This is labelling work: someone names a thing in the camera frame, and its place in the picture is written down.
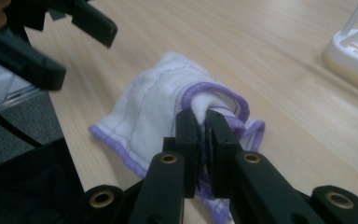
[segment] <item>folded cloth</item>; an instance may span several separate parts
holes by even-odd
[[[200,125],[207,109],[221,113],[243,149],[258,150],[265,125],[249,118],[246,101],[202,67],[174,52],[165,53],[155,67],[138,75],[112,113],[89,130],[145,178],[153,156],[162,150],[163,138],[175,136],[175,115],[189,108]],[[212,210],[216,223],[231,220],[228,200],[215,200],[207,180],[201,182],[197,195]]]

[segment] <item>metal ring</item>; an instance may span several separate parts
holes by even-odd
[[[94,193],[89,198],[89,205],[93,208],[103,208],[115,199],[115,195],[110,190],[102,190]]]
[[[243,155],[243,159],[250,163],[258,163],[261,161],[259,156],[250,153],[246,153],[245,155]]]
[[[354,207],[353,201],[343,194],[331,191],[327,192],[324,196],[326,197],[328,202],[339,208],[352,209]]]
[[[172,154],[165,154],[163,156],[161,156],[160,161],[167,163],[167,164],[171,164],[177,161],[176,156],[172,155]]]

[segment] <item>table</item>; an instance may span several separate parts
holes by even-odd
[[[267,124],[263,153],[298,189],[335,185],[358,195],[358,89],[330,71],[322,52],[357,5],[351,0],[95,0],[118,26],[111,49],[47,19],[33,46],[64,64],[50,97],[85,190],[126,189],[138,177],[88,127],[106,116],[130,81],[166,51],[185,54],[249,103]],[[212,223],[186,200],[184,223]]]

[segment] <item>towel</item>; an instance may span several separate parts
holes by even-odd
[[[261,120],[250,119],[247,102],[226,88],[198,64],[175,52],[165,53],[151,69],[138,75],[124,90],[111,114],[89,127],[141,178],[164,137],[175,136],[175,115],[193,111],[204,124],[207,109],[225,116],[244,150],[257,151],[265,130]],[[215,199],[208,178],[196,193],[211,209],[215,223],[231,220],[228,200]]]

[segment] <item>floor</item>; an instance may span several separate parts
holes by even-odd
[[[42,144],[63,137],[46,92],[41,92],[27,101],[1,111],[1,115]],[[22,142],[0,126],[0,163],[32,149],[32,146]]]

